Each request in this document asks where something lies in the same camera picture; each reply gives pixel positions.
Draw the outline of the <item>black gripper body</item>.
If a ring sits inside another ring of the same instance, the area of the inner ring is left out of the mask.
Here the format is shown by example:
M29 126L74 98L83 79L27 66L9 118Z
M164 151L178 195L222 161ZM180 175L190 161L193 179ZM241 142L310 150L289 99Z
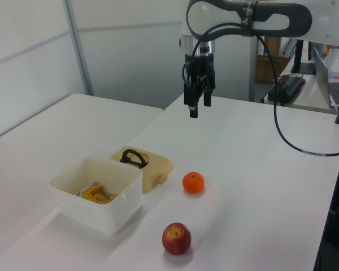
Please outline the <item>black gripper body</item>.
M205 56L195 56L191 61L191 56L185 54L184 71L189 77L194 80L195 78L208 79L210 85L215 83L215 70L214 70L214 54Z

